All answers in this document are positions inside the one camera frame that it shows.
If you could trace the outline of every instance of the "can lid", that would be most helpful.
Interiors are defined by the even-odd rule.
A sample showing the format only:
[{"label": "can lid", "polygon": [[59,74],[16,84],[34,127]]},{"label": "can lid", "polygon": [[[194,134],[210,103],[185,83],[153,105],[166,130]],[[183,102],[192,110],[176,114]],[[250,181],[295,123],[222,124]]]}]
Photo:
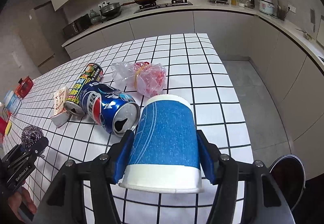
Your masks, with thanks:
[{"label": "can lid", "polygon": [[140,119],[140,108],[134,102],[122,105],[115,114],[113,131],[117,135],[124,135],[127,130],[134,130]]}]

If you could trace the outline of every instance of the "screw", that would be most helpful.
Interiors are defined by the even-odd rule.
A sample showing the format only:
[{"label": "screw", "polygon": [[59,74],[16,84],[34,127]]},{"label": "screw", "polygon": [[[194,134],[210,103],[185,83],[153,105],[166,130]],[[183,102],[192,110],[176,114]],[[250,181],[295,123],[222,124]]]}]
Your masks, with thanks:
[{"label": "screw", "polygon": [[65,162],[66,166],[72,166],[73,164],[74,164],[73,160],[68,160],[68,161]]},{"label": "screw", "polygon": [[229,155],[221,154],[221,160],[228,161],[229,160]]},{"label": "screw", "polygon": [[257,167],[262,167],[262,166],[263,166],[263,163],[262,163],[262,161],[260,161],[260,160],[255,160],[255,161],[254,161],[254,164],[255,164]]},{"label": "screw", "polygon": [[100,156],[99,156],[99,159],[100,160],[106,160],[108,158],[108,154],[101,154]]}]

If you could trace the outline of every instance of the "red container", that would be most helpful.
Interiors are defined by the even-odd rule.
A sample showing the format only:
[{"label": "red container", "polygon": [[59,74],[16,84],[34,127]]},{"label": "red container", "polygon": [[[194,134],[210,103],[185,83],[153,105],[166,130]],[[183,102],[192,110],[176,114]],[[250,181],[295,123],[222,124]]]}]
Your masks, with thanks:
[{"label": "red container", "polygon": [[20,97],[20,98],[25,98],[26,95],[29,93],[29,91],[31,90],[31,88],[33,87],[34,83],[33,81],[30,79],[29,76],[27,76],[24,80],[20,79],[20,81],[18,82],[19,86],[17,87],[15,94]]}]

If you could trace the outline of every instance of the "rice cooker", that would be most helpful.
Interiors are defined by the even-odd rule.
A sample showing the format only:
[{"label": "rice cooker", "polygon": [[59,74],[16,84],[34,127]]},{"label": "rice cooker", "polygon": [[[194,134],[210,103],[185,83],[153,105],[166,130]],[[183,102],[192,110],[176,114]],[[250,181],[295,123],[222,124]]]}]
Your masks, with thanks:
[{"label": "rice cooker", "polygon": [[273,14],[273,8],[275,7],[272,3],[272,0],[259,0],[260,6],[259,11],[267,15]]}]

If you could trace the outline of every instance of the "human hand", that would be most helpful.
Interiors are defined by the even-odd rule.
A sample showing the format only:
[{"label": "human hand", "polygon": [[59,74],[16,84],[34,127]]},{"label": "human hand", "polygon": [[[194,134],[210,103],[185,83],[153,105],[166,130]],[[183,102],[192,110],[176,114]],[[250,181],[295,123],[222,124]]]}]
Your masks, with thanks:
[{"label": "human hand", "polygon": [[21,221],[23,221],[23,220],[18,213],[18,208],[19,208],[20,204],[22,203],[22,201],[25,202],[27,208],[31,211],[31,213],[35,214],[36,210],[37,210],[34,202],[32,201],[32,199],[30,197],[28,190],[22,186],[21,193],[19,193],[17,191],[11,197],[8,198],[9,207],[11,208],[13,213],[17,216],[17,218]]}]

